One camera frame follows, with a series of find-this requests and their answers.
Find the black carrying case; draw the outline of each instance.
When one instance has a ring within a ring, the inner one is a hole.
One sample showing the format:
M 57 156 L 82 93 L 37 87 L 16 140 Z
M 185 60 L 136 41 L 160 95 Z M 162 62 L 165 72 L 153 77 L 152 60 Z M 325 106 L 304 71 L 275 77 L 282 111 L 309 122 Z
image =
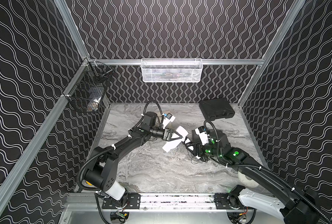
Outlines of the black carrying case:
M 231 118 L 235 115 L 235 111 L 226 98 L 202 100 L 199 106 L 207 121 L 219 118 Z

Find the marble table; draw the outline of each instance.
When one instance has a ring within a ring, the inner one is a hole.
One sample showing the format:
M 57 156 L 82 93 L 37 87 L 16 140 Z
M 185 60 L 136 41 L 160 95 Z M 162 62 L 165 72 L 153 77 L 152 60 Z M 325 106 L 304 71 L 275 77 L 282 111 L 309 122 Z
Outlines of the marble table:
M 141 118 L 144 106 L 112 104 L 99 146 L 110 146 L 126 137 L 128 129 Z M 234 117 L 217 119 L 213 123 L 226 133 L 233 147 L 245 150 L 260 163 L 239 108 L 237 105 L 232 107 Z M 189 131 L 190 138 L 191 130 L 203 125 L 204 117 L 198 104 L 161 104 L 161 109 L 169 110 L 176 117 L 172 128 L 181 125 Z M 157 112 L 158 108 L 150 104 L 147 111 Z M 198 161 L 182 144 L 166 153 L 162 149 L 164 144 L 161 139 L 148 141 L 125 156 L 119 162 L 117 181 L 130 192 L 229 192 L 241 184 L 232 168 L 225 168 L 212 160 Z M 267 192 L 261 186 L 253 190 Z

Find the metal bar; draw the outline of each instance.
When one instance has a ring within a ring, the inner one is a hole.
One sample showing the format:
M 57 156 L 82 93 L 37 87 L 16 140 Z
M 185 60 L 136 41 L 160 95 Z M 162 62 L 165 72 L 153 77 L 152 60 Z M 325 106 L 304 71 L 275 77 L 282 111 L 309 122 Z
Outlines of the metal bar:
M 92 141 L 92 145 L 90 147 L 87 160 L 90 158 L 92 150 L 95 149 L 97 146 L 99 146 L 100 137 L 103 133 L 104 127 L 106 125 L 106 121 L 110 114 L 109 99 L 106 96 L 104 97 L 103 102 L 106 105 L 106 109 L 104 111 L 103 117 L 101 118 L 100 125 L 99 125 L 99 128 L 97 129 L 97 134 L 95 135 L 94 141 Z M 78 190 L 79 190 L 79 186 L 77 185 L 75 187 L 74 192 L 78 192 Z
M 59 222 L 58 224 L 66 224 L 69 222 L 69 219 L 70 219 L 70 215 L 71 215 L 71 212 L 70 211 L 64 211 L 62 214 L 61 214 L 61 217 L 59 219 Z
M 260 77 L 262 76 L 263 71 L 266 69 L 267 65 L 269 64 L 269 61 L 272 59 L 280 43 L 283 41 L 285 34 L 288 32 L 290 26 L 293 24 L 294 19 L 298 15 L 304 3 L 305 0 L 294 0 L 292 5 L 290 6 L 287 14 L 283 19 L 282 24 L 278 28 L 277 33 L 275 34 L 274 38 L 272 39 L 272 42 L 269 44 L 269 47 L 265 55 L 263 56 L 264 63 L 262 64 L 262 66 L 260 66 L 260 68 L 258 68 L 255 71 L 255 73 L 251 77 L 251 80 L 248 83 L 248 86 L 246 87 L 246 90 L 243 92 L 240 101 L 238 102 L 238 104 L 241 107 L 244 106 L 248 96 L 251 94 L 253 88 L 256 86 L 258 79 L 260 79 Z
M 89 53 L 86 50 L 85 44 L 80 36 L 79 30 L 75 24 L 73 17 L 71 16 L 70 9 L 65 0 L 54 0 L 56 7 L 59 9 L 61 17 L 64 20 L 66 27 L 69 30 L 70 36 L 74 41 L 76 49 L 82 59 L 89 58 Z
M 70 93 L 70 90 L 73 88 L 74 84 L 83 73 L 85 67 L 86 65 L 80 66 L 73 79 L 66 87 L 64 91 L 65 95 Z M 23 154 L 19 157 L 18 161 L 4 180 L 2 186 L 0 187 L 0 215 L 4 211 L 16 188 L 19 186 L 25 173 L 37 156 L 40 148 L 43 146 L 45 140 L 53 129 L 56 121 L 59 119 L 67 103 L 68 100 L 63 95 L 60 96 L 53 109 L 49 112 L 47 118 L 39 127 L 38 131 L 24 150 Z
M 245 123 L 245 125 L 247 127 L 248 132 L 249 132 L 249 135 L 251 136 L 252 142 L 253 142 L 254 146 L 256 147 L 256 150 L 258 152 L 258 156 L 261 159 L 262 165 L 265 168 L 269 169 L 268 164 L 266 162 L 266 159 L 264 159 L 264 156 L 262 154 L 262 150 L 261 150 L 261 148 L 258 145 L 258 141 L 256 140 L 256 137 L 254 136 L 253 131 L 252 131 L 252 129 L 251 129 L 251 127 L 250 127 L 250 125 L 249 125 L 249 123 L 247 121 L 246 115 L 244 114 L 243 109 L 241 107 L 239 107 L 239 109 L 240 109 L 240 113 L 241 113 L 241 116 L 243 118 L 243 121 L 244 121 L 244 123 Z
M 140 209 L 126 212 L 239 212 L 243 210 L 216 209 L 214 194 L 210 193 L 140 193 Z M 93 193 L 70 193 L 64 211 L 97 211 Z
M 90 59 L 106 65 L 141 65 L 141 59 Z M 262 65 L 263 59 L 202 59 L 203 65 Z

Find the wavy line pattern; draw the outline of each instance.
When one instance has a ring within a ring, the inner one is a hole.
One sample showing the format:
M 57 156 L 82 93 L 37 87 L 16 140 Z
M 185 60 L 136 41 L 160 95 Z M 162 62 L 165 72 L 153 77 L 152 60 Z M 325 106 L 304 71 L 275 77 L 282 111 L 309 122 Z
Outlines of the wavy line pattern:
M 262 58 L 293 0 L 66 0 L 95 59 Z
M 270 169 L 332 220 L 332 1 L 306 1 L 243 109 Z
M 2 213 L 0 223 L 58 223 L 104 110 L 104 105 L 95 114 L 76 113 L 69 105 L 64 109 Z
M 0 186 L 80 64 L 54 1 L 0 1 Z
M 106 72 L 106 67 L 99 64 L 94 69 Z M 163 103 L 195 103 L 226 97 L 231 103 L 237 103 L 255 69 L 256 65 L 204 66 L 199 83 L 145 83 L 140 66 L 117 66 L 107 83 L 106 94 L 110 102 L 156 99 Z

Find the hanging basket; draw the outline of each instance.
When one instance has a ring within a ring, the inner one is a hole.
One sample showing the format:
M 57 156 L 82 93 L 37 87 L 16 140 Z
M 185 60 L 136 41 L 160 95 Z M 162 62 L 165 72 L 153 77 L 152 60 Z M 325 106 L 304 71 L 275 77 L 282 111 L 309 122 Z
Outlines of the hanging basket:
M 94 83 L 95 74 L 85 71 L 74 86 L 71 96 L 66 96 L 71 107 L 79 113 L 95 113 L 99 110 L 104 95 L 105 88 L 102 83 Z
M 110 80 L 110 77 L 113 76 L 115 68 L 109 65 L 105 65 L 101 62 L 91 63 L 94 71 L 87 71 L 93 77 L 93 82 L 95 84 L 104 83 Z

